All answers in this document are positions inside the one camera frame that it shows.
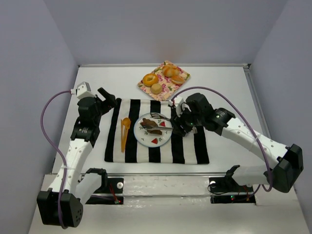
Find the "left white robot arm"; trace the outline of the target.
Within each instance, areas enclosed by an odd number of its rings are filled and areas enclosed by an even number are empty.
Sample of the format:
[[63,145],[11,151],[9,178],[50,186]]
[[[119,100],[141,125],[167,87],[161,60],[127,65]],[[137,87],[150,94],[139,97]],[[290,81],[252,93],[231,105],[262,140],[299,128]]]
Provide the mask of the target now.
[[78,118],[67,153],[64,155],[57,146],[54,147],[62,159],[55,179],[47,190],[40,191],[37,196],[44,225],[61,226],[63,229],[77,227],[82,219],[83,206],[97,189],[108,185],[105,169],[90,168],[85,176],[81,176],[82,167],[99,136],[102,116],[117,107],[114,95],[103,88],[99,88],[98,92],[104,100],[92,93],[87,82],[69,91],[78,98]]

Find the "metal tongs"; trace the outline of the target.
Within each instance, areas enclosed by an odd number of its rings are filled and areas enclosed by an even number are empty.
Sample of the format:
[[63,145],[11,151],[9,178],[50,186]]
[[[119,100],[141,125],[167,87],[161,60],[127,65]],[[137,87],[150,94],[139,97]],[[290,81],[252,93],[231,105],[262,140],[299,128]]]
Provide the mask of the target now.
[[153,130],[164,130],[164,131],[173,130],[173,126],[172,126],[170,119],[162,115],[161,113],[150,112],[150,113],[142,115],[139,119],[139,125],[142,122],[143,118],[153,120],[158,124],[158,126],[156,128],[153,128]]

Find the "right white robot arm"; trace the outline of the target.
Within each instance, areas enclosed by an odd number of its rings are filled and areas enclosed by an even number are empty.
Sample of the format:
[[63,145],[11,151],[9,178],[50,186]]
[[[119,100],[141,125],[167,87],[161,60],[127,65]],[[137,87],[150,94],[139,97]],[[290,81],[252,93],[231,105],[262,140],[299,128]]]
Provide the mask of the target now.
[[264,161],[262,166],[235,165],[224,177],[228,184],[269,185],[287,193],[303,171],[303,153],[296,144],[287,146],[264,136],[225,108],[213,108],[206,97],[195,93],[187,99],[169,101],[174,115],[173,132],[185,136],[193,129],[205,128],[242,146]]

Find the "brown chocolate bread slice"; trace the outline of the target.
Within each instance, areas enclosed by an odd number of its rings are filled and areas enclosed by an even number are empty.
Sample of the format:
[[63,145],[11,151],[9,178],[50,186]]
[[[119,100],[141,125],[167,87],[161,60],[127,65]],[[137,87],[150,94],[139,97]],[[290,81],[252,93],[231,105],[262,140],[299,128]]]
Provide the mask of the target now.
[[153,128],[156,128],[158,124],[150,119],[143,118],[142,122],[140,123],[141,127],[143,127],[148,133],[153,134],[153,135],[162,135],[161,130],[153,130]]

